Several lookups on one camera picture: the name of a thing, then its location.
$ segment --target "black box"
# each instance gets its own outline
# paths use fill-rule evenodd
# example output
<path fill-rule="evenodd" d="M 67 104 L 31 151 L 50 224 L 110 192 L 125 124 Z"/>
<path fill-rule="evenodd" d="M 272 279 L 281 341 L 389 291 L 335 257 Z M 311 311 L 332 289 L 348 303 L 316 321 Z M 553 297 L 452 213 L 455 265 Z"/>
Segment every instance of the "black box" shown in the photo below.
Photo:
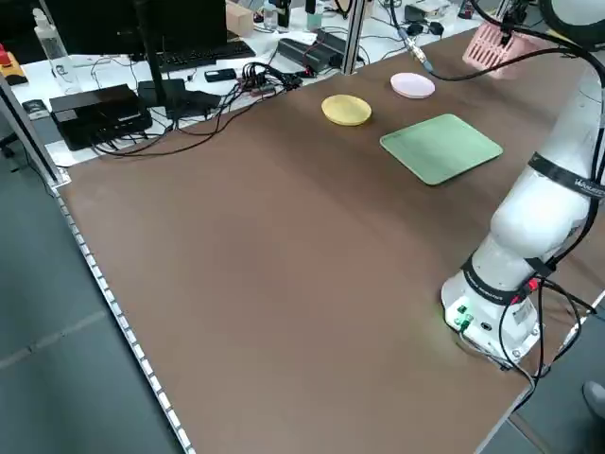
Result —
<path fill-rule="evenodd" d="M 71 150 L 87 148 L 151 127 L 151 115 L 128 85 L 55 97 L 51 116 Z"/>

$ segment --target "floor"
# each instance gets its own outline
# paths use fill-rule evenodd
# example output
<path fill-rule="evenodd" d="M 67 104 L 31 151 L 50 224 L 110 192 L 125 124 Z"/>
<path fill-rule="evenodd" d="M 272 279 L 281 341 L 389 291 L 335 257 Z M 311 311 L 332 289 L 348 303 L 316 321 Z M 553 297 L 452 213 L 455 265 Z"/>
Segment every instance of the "floor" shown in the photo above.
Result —
<path fill-rule="evenodd" d="M 181 452 L 56 202 L 15 167 L 0 158 L 0 451 Z M 580 392 L 586 379 L 605 382 L 604 343 L 605 323 L 589 321 L 483 452 L 605 452 Z"/>
<path fill-rule="evenodd" d="M 182 452 L 57 204 L 0 157 L 0 452 Z"/>

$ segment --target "cardboard box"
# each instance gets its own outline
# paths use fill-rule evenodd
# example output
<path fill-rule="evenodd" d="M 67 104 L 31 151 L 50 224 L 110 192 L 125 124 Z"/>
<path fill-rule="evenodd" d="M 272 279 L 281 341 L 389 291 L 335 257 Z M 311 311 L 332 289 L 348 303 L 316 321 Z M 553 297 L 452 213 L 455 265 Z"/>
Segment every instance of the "cardboard box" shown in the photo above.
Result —
<path fill-rule="evenodd" d="M 237 36 L 250 36 L 254 31 L 252 11 L 226 0 L 227 29 Z"/>

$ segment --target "pink plate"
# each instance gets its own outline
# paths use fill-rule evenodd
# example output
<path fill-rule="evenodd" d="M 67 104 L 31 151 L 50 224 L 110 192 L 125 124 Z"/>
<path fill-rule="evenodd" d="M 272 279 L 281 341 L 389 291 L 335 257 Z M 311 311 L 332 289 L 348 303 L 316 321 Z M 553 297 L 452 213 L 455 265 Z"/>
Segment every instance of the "pink plate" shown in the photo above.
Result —
<path fill-rule="evenodd" d="M 414 73 L 399 73 L 390 78 L 393 90 L 412 99 L 429 97 L 435 92 L 435 84 L 425 76 Z"/>

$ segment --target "monitor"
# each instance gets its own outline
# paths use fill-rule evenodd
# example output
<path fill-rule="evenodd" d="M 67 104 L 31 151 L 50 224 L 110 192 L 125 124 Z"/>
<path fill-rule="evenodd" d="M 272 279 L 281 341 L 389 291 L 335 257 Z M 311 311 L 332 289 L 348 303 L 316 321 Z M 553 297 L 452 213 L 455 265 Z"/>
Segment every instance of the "monitor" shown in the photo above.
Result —
<path fill-rule="evenodd" d="M 44 0 L 70 54 L 144 51 L 132 0 Z M 212 48 L 227 42 L 224 0 L 151 0 L 158 51 Z"/>

